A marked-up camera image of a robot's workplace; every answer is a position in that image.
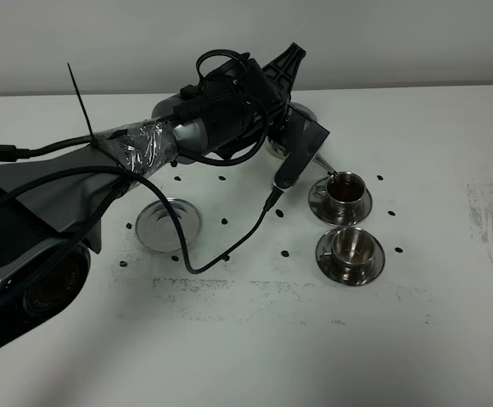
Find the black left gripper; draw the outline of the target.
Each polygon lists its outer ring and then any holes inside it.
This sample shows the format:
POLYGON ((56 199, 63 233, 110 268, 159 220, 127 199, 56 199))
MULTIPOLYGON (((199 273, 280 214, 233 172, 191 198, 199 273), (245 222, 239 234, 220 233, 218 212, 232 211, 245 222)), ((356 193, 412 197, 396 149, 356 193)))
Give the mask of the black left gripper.
POLYGON ((295 42, 263 68, 253 58, 240 58, 237 89, 261 102, 269 116, 267 137, 280 140, 287 130, 290 99, 306 51, 295 42))

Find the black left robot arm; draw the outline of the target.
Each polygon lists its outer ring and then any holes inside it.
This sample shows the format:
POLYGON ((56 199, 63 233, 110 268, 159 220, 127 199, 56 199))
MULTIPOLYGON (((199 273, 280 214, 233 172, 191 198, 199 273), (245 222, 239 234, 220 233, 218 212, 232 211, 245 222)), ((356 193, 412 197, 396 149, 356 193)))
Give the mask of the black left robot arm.
POLYGON ((292 44, 265 66, 226 49, 205 57, 224 63, 148 120, 38 149, 0 145, 0 348, 72 303, 109 206, 166 164, 239 165, 271 140, 288 157, 268 204, 297 180, 304 154, 283 123, 305 51, 292 44))

